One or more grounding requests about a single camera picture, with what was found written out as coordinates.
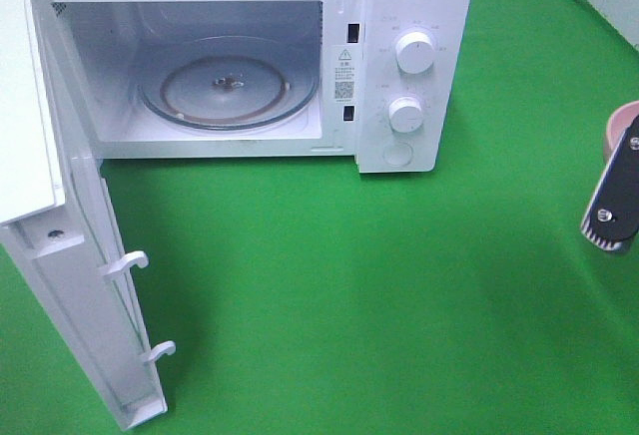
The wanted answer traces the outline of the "green table cloth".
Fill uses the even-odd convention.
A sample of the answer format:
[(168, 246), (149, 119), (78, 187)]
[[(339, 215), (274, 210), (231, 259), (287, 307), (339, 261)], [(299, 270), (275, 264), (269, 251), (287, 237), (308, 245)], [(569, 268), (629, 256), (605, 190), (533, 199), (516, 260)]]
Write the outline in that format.
[(638, 55), (582, 0), (471, 0), (438, 160), (102, 167), (169, 410), (143, 434), (634, 434), (638, 253), (580, 232)]

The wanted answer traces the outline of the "round white door button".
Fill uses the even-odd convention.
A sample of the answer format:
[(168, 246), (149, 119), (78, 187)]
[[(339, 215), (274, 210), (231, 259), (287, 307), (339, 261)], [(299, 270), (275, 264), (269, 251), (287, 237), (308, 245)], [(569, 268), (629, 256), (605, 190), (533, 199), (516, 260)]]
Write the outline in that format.
[(411, 162), (413, 149), (407, 143), (393, 143), (384, 148), (382, 156), (390, 166), (403, 167)]

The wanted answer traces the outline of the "white round knob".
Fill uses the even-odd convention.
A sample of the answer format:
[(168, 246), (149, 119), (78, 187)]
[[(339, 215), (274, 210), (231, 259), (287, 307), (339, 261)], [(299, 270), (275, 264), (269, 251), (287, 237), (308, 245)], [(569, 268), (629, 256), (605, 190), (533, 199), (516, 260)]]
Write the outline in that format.
[(435, 44), (424, 31), (414, 30), (400, 36), (394, 45), (398, 68), (411, 75), (427, 71), (434, 62)]
[(418, 99), (410, 96), (400, 97), (389, 104), (388, 118), (394, 131), (407, 134), (421, 127), (424, 111)]

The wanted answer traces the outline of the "pink round plate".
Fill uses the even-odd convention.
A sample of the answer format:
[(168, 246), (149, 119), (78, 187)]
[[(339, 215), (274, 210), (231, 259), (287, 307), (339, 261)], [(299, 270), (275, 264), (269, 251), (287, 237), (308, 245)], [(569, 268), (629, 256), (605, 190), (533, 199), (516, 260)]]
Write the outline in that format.
[(638, 116), (639, 101), (632, 101), (620, 106), (608, 118), (603, 137), (603, 158), (608, 162), (623, 132)]

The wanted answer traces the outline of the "white microwave oven body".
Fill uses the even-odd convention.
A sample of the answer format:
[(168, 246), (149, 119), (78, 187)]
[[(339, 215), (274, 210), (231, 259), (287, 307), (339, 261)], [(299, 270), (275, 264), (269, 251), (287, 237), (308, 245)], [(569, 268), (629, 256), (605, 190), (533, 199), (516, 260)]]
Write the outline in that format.
[[(470, 0), (54, 0), (67, 5), (66, 41), (86, 84), (88, 135), (107, 159), (344, 156), (363, 173), (427, 172), (437, 158)], [(397, 39), (426, 32), (432, 66), (411, 75), (395, 60)], [(210, 131), (169, 121), (142, 100), (143, 58), (171, 45), (242, 36), (320, 46), (319, 86), (297, 113), (259, 128)], [(421, 103), (424, 120), (394, 131), (388, 106)], [(413, 157), (385, 162), (393, 143)]]

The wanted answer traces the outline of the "glass microwave turntable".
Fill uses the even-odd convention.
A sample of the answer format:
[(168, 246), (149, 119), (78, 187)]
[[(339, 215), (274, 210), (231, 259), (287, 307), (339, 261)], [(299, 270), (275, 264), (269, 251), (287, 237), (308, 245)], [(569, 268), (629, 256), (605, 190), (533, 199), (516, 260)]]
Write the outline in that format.
[(145, 105), (210, 131), (268, 126), (303, 109), (320, 83), (320, 46), (224, 36), (171, 45), (143, 58)]

